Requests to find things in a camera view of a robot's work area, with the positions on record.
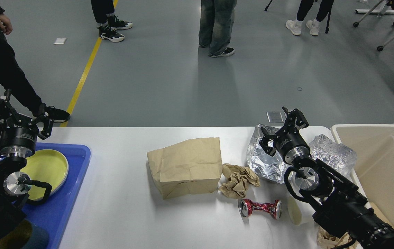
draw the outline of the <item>crushed soda can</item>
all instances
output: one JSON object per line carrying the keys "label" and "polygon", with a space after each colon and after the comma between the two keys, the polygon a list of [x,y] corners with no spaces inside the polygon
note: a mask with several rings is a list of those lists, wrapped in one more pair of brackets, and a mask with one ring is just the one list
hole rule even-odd
{"label": "crushed soda can", "polygon": [[278,220],[281,217],[281,201],[275,200],[274,203],[258,203],[249,199],[238,200],[238,210],[241,216],[249,217],[253,211],[261,210],[270,213],[272,218]]}

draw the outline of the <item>sneaker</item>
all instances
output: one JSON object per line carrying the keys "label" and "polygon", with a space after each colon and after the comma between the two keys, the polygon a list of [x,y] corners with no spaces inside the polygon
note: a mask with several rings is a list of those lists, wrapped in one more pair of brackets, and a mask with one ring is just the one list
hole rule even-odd
{"label": "sneaker", "polygon": [[286,27],[292,32],[293,35],[301,35],[301,23],[302,22],[298,21],[297,19],[294,21],[287,20]]}
{"label": "sneaker", "polygon": [[71,118],[67,111],[57,109],[54,106],[45,106],[45,115],[54,120],[54,123],[65,123]]}
{"label": "sneaker", "polygon": [[121,21],[117,16],[108,17],[108,24],[115,30],[132,28],[132,22]]}
{"label": "sneaker", "polygon": [[311,35],[318,35],[320,32],[320,22],[317,21],[317,19],[314,19],[312,21],[307,21],[306,22],[306,27],[309,29],[309,33]]}
{"label": "sneaker", "polygon": [[100,26],[97,27],[97,29],[99,29],[99,38],[103,40],[109,40],[113,43],[118,43],[125,39],[124,35],[117,33],[109,25],[106,25],[105,27]]}
{"label": "sneaker", "polygon": [[224,56],[233,55],[234,52],[235,52],[235,49],[233,49],[233,47],[227,47],[221,54],[219,54],[219,55],[211,55],[211,54],[209,54],[209,56],[213,57],[213,58],[224,57]]}

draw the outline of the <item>hand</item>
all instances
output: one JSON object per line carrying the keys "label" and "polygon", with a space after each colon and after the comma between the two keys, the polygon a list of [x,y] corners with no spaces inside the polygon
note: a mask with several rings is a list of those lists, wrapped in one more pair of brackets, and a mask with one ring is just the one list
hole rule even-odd
{"label": "hand", "polygon": [[0,29],[5,35],[9,35],[12,32],[11,21],[5,14],[0,14]]}

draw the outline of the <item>crumpled aluminum foil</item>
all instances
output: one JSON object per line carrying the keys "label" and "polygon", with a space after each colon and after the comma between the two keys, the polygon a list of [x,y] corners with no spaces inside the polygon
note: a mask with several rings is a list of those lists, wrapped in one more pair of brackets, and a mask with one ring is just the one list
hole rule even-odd
{"label": "crumpled aluminum foil", "polygon": [[[277,152],[275,156],[269,156],[258,144],[263,138],[260,128],[264,127],[269,134],[274,135],[279,129],[258,124],[255,127],[246,151],[246,162],[258,176],[276,183],[284,183],[284,172],[290,167]],[[357,153],[343,144],[334,143],[325,135],[316,136],[309,143],[313,159],[321,159],[336,171],[348,177],[350,170],[357,160]]]}
{"label": "crumpled aluminum foil", "polygon": [[284,183],[284,172],[286,172],[286,169],[290,167],[290,165],[283,161],[279,153],[275,153],[275,156],[269,156],[258,144],[263,138],[263,133],[260,130],[262,127],[264,127],[270,135],[274,135],[279,130],[278,128],[264,126],[261,123],[255,127],[254,134],[252,134],[251,141],[246,151],[247,164],[258,176],[276,183]]}

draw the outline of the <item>black sneaker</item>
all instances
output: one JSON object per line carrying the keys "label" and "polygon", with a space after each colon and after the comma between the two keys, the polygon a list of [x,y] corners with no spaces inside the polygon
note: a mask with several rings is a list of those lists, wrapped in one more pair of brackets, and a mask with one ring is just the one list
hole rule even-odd
{"label": "black sneaker", "polygon": [[132,28],[132,22],[121,21],[117,16],[108,17],[108,24],[112,29],[130,29]]}
{"label": "black sneaker", "polygon": [[97,27],[97,29],[99,29],[99,38],[101,39],[109,40],[113,43],[118,43],[125,39],[124,35],[117,33],[109,25],[106,25],[105,27],[100,26]]}
{"label": "black sneaker", "polygon": [[233,55],[235,52],[235,49],[233,49],[233,47],[227,47],[221,54],[219,55],[211,55],[209,54],[209,56],[216,58],[216,57],[224,57],[224,56],[230,56]]}
{"label": "black sneaker", "polygon": [[54,106],[46,106],[45,112],[50,119],[54,120],[54,123],[65,123],[71,118],[67,111],[57,109]]}

